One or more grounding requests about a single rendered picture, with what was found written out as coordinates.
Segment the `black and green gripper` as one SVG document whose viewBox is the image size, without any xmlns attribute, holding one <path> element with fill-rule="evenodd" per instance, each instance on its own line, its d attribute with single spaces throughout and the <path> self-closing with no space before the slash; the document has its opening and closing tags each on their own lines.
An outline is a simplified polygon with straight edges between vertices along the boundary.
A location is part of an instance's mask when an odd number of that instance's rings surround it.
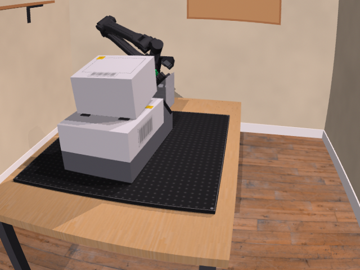
<svg viewBox="0 0 360 270">
<path fill-rule="evenodd" d="M 156 76 L 158 75 L 158 73 L 160 73 L 160 69 L 159 69 L 158 65 L 156 64 L 156 62 L 155 62 L 155 73 L 156 73 Z"/>
</svg>

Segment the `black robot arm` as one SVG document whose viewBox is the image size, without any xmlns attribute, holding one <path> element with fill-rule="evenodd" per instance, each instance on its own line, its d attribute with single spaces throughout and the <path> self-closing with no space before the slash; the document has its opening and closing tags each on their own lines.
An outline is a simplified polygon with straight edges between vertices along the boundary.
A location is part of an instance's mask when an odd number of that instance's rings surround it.
<svg viewBox="0 0 360 270">
<path fill-rule="evenodd" d="M 161 68 L 161 64 L 169 70 L 174 66 L 175 60 L 172 56 L 160 56 L 164 45 L 162 40 L 127 29 L 117 24 L 116 19 L 110 15 L 105 16 L 102 20 L 100 20 L 97 23 L 96 28 L 100 31 L 103 37 L 106 37 L 114 42 L 128 56 L 149 56 L 154 54 L 152 56 L 155 57 L 155 62 L 159 69 Z M 138 49 L 145 55 L 138 52 L 125 39 L 133 43 L 134 46 L 138 47 Z M 149 50 L 150 54 L 147 53 Z M 158 73 L 156 76 L 156 85 L 158 86 L 169 75 L 169 73 L 167 75 L 163 72 Z"/>
</svg>

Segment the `grey benchtop lab instrument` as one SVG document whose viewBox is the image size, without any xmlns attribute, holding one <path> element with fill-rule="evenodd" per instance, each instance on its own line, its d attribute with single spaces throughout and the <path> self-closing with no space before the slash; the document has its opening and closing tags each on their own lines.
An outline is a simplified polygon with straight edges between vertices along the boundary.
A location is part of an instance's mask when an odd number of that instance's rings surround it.
<svg viewBox="0 0 360 270">
<path fill-rule="evenodd" d="M 76 112 L 57 124 L 65 170 L 133 183 L 173 129 L 154 56 L 98 55 L 70 77 Z"/>
</svg>

